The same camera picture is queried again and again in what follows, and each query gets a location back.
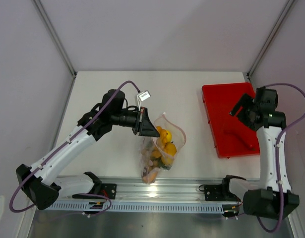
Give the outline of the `yellow toy ginger root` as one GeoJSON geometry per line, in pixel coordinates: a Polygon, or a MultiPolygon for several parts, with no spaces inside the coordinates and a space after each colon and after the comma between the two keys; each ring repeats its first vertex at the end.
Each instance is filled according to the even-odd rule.
{"type": "Polygon", "coordinates": [[[157,141],[157,142],[158,142],[158,146],[159,146],[159,148],[161,148],[162,150],[164,150],[165,144],[167,144],[167,143],[165,142],[166,130],[163,129],[161,126],[157,126],[156,128],[157,128],[157,130],[158,130],[158,132],[159,132],[159,134],[160,134],[159,139],[158,139],[158,141],[157,141]]]}

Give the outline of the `yellow toy pepper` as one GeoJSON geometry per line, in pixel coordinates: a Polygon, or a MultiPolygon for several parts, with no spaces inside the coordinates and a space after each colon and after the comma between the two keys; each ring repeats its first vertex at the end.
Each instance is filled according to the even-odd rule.
{"type": "Polygon", "coordinates": [[[166,130],[166,134],[165,134],[165,142],[169,143],[172,141],[172,133],[169,130],[166,130]]]}

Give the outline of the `clear pink zip top bag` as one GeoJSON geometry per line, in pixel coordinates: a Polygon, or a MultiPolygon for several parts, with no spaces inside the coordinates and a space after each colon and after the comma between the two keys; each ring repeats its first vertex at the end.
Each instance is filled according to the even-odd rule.
{"type": "Polygon", "coordinates": [[[153,124],[160,136],[144,138],[140,148],[141,179],[146,184],[154,183],[160,171],[170,170],[186,144],[183,129],[169,121],[165,113],[153,124]]]}

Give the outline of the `longan bunch with leaves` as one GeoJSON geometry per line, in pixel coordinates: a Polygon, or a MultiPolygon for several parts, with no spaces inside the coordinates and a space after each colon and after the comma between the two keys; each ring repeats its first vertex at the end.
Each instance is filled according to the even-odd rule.
{"type": "Polygon", "coordinates": [[[153,168],[169,170],[175,160],[174,158],[166,158],[164,150],[156,146],[152,141],[143,147],[141,155],[143,165],[146,166],[148,170],[152,170],[153,168]]]}

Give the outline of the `small yellow toy mango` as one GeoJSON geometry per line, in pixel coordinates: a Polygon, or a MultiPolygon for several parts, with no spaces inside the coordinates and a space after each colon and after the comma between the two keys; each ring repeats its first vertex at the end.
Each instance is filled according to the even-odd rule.
{"type": "Polygon", "coordinates": [[[164,152],[166,153],[166,158],[173,159],[177,153],[177,148],[174,143],[167,143],[164,147],[164,152]]]}

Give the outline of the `red toy chili pepper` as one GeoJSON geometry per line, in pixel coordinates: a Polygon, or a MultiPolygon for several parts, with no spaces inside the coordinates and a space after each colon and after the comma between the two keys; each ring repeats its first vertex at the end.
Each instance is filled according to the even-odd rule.
{"type": "Polygon", "coordinates": [[[252,150],[252,151],[255,150],[255,146],[254,146],[254,143],[253,143],[250,135],[248,135],[244,132],[241,132],[241,131],[233,130],[233,129],[224,129],[224,134],[234,136],[248,150],[252,150]]]}

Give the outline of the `toy ham slice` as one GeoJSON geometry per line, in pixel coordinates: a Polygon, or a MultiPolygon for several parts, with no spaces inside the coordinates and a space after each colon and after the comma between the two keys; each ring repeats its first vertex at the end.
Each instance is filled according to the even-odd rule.
{"type": "Polygon", "coordinates": [[[142,181],[146,184],[151,184],[155,181],[157,175],[159,173],[159,169],[154,168],[150,172],[144,172],[142,174],[142,181]]]}

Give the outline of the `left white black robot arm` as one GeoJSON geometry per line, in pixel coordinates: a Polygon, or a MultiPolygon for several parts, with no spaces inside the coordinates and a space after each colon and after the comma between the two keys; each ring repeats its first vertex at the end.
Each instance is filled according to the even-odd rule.
{"type": "Polygon", "coordinates": [[[61,171],[75,157],[112,130],[114,125],[129,127],[135,135],[159,137],[160,133],[150,121],[148,109],[141,103],[150,97],[148,91],[139,92],[137,105],[127,106],[125,93],[111,89],[89,112],[77,122],[62,145],[30,166],[20,165],[16,175],[21,190],[39,209],[44,210],[59,198],[96,198],[104,194],[101,180],[92,172],[80,176],[60,178],[61,171]]]}

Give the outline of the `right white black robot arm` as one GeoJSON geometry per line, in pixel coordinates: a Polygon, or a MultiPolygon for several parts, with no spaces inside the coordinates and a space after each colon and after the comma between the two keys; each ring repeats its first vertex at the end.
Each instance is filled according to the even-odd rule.
{"type": "Polygon", "coordinates": [[[239,176],[227,175],[220,194],[226,200],[235,196],[243,202],[247,215],[283,220],[295,210],[300,198],[292,193],[286,172],[284,142],[286,116],[277,111],[278,94],[266,87],[257,88],[255,97],[243,94],[231,116],[256,132],[260,147],[260,178],[257,188],[239,176]]]}

